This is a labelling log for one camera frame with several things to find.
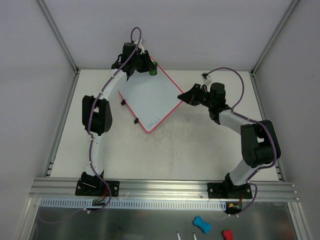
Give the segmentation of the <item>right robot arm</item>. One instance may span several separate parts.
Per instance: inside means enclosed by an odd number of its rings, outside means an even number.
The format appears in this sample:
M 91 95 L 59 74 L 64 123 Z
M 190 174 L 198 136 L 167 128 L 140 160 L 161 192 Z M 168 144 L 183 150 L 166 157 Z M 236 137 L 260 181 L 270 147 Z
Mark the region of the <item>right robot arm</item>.
M 240 135 L 241 161 L 226 174 L 222 183 L 209 191 L 209 196 L 240 197 L 246 193 L 253 176 L 262 169 L 270 168 L 280 157 L 281 150 L 272 122 L 255 121 L 234 112 L 226 103 L 224 84 L 212 83 L 210 89 L 195 84 L 189 91 L 178 95 L 178 99 L 191 106 L 207 107 L 212 121 Z

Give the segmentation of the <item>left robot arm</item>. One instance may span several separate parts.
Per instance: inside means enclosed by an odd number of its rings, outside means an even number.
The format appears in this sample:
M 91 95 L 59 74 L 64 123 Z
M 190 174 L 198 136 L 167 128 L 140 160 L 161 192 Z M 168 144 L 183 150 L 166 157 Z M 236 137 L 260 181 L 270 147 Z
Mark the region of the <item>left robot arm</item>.
M 149 52 L 142 44 L 126 42 L 120 54 L 111 66 L 106 83 L 94 95 L 85 95 L 82 99 L 82 124 L 88 136 L 88 162 L 80 180 L 87 184 L 93 195 L 104 191 L 105 184 L 103 154 L 101 145 L 110 130 L 113 117 L 110 107 L 112 94 L 137 71 L 138 73 L 156 72 Z

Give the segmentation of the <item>pink-framed whiteboard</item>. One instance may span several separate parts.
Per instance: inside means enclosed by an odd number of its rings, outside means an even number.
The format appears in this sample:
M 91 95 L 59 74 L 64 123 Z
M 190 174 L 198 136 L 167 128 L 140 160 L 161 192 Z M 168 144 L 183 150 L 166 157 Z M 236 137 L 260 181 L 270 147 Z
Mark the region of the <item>pink-framed whiteboard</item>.
M 178 96 L 184 92 L 158 65 L 156 75 L 136 71 L 118 93 L 137 122 L 151 133 L 182 103 Z

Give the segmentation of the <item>green bone-shaped eraser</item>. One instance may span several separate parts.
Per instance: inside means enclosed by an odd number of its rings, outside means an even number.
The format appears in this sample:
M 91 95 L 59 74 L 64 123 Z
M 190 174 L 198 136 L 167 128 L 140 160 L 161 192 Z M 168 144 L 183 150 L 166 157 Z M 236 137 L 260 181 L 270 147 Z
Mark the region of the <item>green bone-shaped eraser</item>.
M 151 76 L 156 76 L 158 73 L 158 63 L 156 61 L 152 62 L 153 66 L 150 67 L 149 74 Z

